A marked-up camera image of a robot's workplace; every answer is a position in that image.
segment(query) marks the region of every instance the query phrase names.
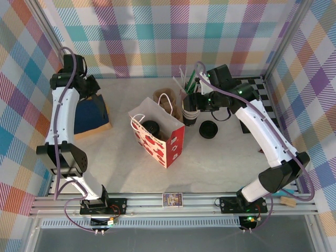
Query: black and white checkerboard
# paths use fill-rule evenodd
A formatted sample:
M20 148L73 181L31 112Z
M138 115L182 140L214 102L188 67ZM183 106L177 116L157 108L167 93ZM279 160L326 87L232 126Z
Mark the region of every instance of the black and white checkerboard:
M268 99L266 89L264 86L264 81L260 77L249 77L249 78L236 78L236 80L240 80L242 83L248 82L251 84L251 86L257 91L257 93L260 95L260 99L269 115L269 117L272 119L274 124L279 127L279 123L277 121L277 118L275 116L274 110L271 106L271 101ZM241 129L243 133L250 133L247 127L240 122Z

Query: white ventilation grate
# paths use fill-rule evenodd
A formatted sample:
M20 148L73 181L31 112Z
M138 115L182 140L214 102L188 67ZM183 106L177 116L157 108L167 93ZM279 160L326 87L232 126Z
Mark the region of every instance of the white ventilation grate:
M90 227L90 219L86 217L74 221L83 226ZM113 226L114 228L170 228L170 227L237 227L239 217L223 216L223 217L161 217L161 218L119 218L119 221ZM47 218L44 219L41 228L71 228L76 227L66 218Z

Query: stack of cups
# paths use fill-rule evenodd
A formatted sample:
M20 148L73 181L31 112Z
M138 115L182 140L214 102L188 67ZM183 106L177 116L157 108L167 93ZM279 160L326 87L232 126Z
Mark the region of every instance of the stack of cups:
M184 110L183 105L182 105L183 123L186 126L194 125L200 112L201 112L200 110L192 111L192 112L186 111Z

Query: gray floor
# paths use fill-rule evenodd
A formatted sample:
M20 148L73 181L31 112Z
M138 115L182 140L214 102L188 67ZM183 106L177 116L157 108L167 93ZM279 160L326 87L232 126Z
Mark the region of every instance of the gray floor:
M304 216L272 216L252 234L238 228L115 229L104 236L77 229L41 229L35 252L291 252L315 251Z
M156 89L177 85L171 78L98 80L110 109L113 128L77 141L88 155L88 170L113 192L232 192L245 186L267 169L259 145L251 134L243 134L235 116L216 122L218 134L211 140L198 129L209 113L201 113L196 125L186 127L181 156L166 170L135 141L128 111ZM226 109L216 112L227 116ZM76 193L69 185L64 193Z

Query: white table surface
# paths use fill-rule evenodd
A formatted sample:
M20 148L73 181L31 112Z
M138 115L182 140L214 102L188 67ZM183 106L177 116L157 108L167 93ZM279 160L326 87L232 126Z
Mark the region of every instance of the white table surface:
M234 192L269 168L251 134L243 134L233 115L216 122L218 133L204 139L198 130L205 120L201 113L192 127L185 128L181 156L165 169L137 144L128 111L156 89L177 85L171 78L99 79L100 93L110 109L112 129L75 142L88 156L88 171L109 193L115 192ZM227 117L225 108L216 112ZM67 186L63 193L77 193Z

